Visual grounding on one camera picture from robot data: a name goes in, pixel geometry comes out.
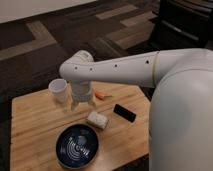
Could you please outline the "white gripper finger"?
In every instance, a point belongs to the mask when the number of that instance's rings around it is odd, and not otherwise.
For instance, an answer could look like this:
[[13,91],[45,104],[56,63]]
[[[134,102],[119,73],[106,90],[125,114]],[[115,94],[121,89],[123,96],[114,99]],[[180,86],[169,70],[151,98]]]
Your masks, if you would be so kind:
[[73,101],[73,102],[71,103],[71,111],[74,111],[74,110],[77,108],[78,105],[79,105],[79,102]]
[[91,106],[93,106],[93,107],[96,107],[96,104],[95,104],[95,102],[93,100],[89,100],[88,104],[91,105]]

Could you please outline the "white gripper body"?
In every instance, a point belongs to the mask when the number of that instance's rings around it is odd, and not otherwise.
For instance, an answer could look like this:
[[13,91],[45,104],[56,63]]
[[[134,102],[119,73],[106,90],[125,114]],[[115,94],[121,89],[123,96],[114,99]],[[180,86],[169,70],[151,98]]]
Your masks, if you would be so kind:
[[71,83],[71,96],[75,102],[88,102],[92,98],[90,82]]

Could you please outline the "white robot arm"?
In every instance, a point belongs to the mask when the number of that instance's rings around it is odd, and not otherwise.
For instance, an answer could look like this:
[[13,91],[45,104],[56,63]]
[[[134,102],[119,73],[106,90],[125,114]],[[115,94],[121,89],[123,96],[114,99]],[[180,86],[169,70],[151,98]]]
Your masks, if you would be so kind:
[[213,171],[213,50],[186,48],[96,62],[79,50],[60,65],[72,99],[93,81],[150,87],[149,171]]

